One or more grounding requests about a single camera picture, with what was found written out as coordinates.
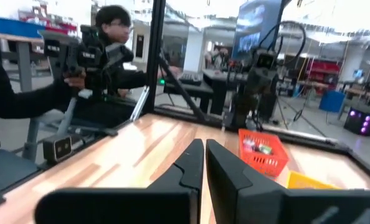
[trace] red plastic basket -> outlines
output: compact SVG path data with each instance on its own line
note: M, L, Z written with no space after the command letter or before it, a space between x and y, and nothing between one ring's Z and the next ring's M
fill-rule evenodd
M244 149L244 139L251 139L256 144L263 144L272 148L272 155ZM278 177L285 168L289 158L285 147L278 136L272 134L258 133L246 129L239 130L240 158L262 174Z

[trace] yellow object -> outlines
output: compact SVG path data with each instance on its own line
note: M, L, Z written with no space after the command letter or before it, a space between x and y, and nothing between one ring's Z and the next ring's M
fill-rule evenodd
M303 174L290 171L287 178L288 189L339 189L330 184L324 184L320 181L307 177Z

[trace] blue container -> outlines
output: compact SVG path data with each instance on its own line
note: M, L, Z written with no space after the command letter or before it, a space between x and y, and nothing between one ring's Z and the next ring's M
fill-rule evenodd
M295 91L293 92L293 97L298 97L299 92L300 92L300 85L297 84L295 86Z
M22 22L14 19L0 18L0 34L16 35L28 38L41 38L38 30L45 30L45 26Z
M344 97L344 93L334 90L326 91L326 93L322 96L320 109L327 112L338 113Z

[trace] black chair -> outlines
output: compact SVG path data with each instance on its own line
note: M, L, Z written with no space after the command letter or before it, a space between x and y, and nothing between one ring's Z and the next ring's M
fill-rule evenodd
M40 170L34 162L0 149L0 193Z

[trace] hand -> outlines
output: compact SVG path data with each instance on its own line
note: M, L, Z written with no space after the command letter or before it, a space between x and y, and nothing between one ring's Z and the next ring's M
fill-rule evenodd
M125 98L129 90L117 90L117 93L120 95L120 97Z
M69 73L65 73L64 75L65 83L68 84L70 87L78 88L80 90L85 89L85 71L84 69L80 72L80 75L77 77L70 77Z

